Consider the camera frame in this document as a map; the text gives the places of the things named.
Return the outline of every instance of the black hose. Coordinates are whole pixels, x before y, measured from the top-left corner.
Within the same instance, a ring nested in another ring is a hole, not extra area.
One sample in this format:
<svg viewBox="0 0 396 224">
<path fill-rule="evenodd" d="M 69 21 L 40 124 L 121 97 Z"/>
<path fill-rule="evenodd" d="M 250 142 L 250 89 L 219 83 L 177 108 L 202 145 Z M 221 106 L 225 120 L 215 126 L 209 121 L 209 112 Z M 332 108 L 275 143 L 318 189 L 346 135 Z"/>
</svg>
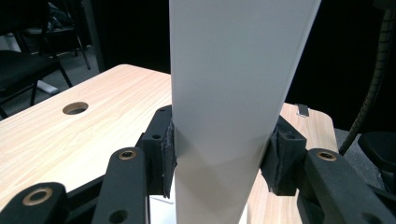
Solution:
<svg viewBox="0 0 396 224">
<path fill-rule="evenodd" d="M 382 18 L 381 29 L 378 38 L 378 47 L 375 61 L 375 71 L 370 84 L 370 88 L 367 92 L 366 98 L 364 99 L 361 111 L 356 117 L 349 130 L 348 136 L 344 141 L 343 145 L 339 148 L 339 153 L 344 155 L 349 149 L 350 145 L 358 135 L 361 125 L 365 121 L 370 109 L 373 107 L 375 98 L 378 95 L 381 87 L 382 79 L 385 75 L 388 58 L 390 55 L 390 45 L 392 41 L 392 34 L 395 24 L 395 10 L 385 10 L 384 17 Z"/>
</svg>

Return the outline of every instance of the brass insert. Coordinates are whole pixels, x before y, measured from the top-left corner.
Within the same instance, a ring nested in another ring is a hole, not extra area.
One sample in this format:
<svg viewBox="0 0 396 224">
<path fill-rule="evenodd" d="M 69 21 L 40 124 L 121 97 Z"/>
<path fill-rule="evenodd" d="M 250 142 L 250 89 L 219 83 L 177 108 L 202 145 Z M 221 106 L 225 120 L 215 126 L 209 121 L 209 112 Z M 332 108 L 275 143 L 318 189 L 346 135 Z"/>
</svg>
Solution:
<svg viewBox="0 0 396 224">
<path fill-rule="evenodd" d="M 48 187 L 35 189 L 23 198 L 22 203 L 26 206 L 43 203 L 52 196 L 52 192 L 52 189 Z"/>
</svg>

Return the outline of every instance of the wooden tabletop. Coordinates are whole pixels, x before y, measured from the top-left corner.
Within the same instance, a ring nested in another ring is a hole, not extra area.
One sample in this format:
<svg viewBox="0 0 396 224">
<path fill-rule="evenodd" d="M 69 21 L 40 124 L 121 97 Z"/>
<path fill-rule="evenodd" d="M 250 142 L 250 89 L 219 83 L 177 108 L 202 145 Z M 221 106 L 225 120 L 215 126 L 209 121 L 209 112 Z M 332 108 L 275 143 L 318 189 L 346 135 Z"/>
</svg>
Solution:
<svg viewBox="0 0 396 224">
<path fill-rule="evenodd" d="M 75 102 L 88 109 L 66 115 Z M 155 111 L 170 104 L 169 75 L 123 64 L 0 121 L 0 209 L 36 183 L 59 182 L 70 191 L 103 175 L 110 155 L 133 147 Z M 307 148 L 337 150 L 327 115 L 296 112 L 284 104 L 281 115 L 307 138 Z M 269 193 L 260 174 L 247 205 L 248 223 L 301 222 L 296 198 Z"/>
</svg>

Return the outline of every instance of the black chair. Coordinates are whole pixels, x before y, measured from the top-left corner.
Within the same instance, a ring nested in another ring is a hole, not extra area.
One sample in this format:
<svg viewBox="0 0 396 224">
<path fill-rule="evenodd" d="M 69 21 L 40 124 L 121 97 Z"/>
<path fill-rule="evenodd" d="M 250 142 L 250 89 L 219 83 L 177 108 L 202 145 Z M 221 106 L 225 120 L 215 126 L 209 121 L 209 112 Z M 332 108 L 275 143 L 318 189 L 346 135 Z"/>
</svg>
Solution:
<svg viewBox="0 0 396 224">
<path fill-rule="evenodd" d="M 22 32 L 22 36 L 25 38 L 24 42 L 28 42 L 28 40 L 30 40 L 33 41 L 34 45 L 34 40 L 40 38 L 41 32 L 41 26 L 32 27 L 24 30 Z M 73 49 L 76 56 L 78 56 L 77 48 L 80 48 L 82 56 L 84 57 L 85 64 L 87 64 L 88 70 L 91 70 L 90 63 L 88 62 L 87 55 L 85 54 L 86 48 L 81 44 L 76 29 L 76 24 L 72 19 L 68 9 L 68 5 L 64 0 L 49 1 L 49 27 L 46 37 L 48 38 L 48 41 L 51 43 L 54 49 L 42 50 L 46 52 L 60 52 L 65 51 L 65 49 L 61 48 L 62 50 L 56 50 L 57 46 L 67 46 L 69 49 Z"/>
<path fill-rule="evenodd" d="M 387 191 L 396 194 L 396 133 L 363 133 L 358 144 L 380 170 Z"/>
<path fill-rule="evenodd" d="M 18 37 L 20 31 L 38 25 L 42 27 L 40 44 L 44 45 L 48 20 L 48 0 L 0 0 L 0 35 L 12 33 Z M 72 87 L 58 60 L 26 52 L 0 50 L 0 104 L 32 89 L 30 105 L 33 105 L 37 81 L 58 70 L 68 86 Z M 1 108 L 0 116 L 7 118 Z"/>
</svg>

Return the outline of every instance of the white vertical board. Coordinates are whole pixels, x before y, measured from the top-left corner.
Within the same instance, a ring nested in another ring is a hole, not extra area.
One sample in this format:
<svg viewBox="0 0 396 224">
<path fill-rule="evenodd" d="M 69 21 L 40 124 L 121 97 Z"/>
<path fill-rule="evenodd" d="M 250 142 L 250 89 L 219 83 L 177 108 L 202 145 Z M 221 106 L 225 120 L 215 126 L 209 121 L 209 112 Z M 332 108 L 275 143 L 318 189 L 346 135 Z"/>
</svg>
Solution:
<svg viewBox="0 0 396 224">
<path fill-rule="evenodd" d="M 178 224 L 238 223 L 319 0 L 170 0 Z"/>
</svg>

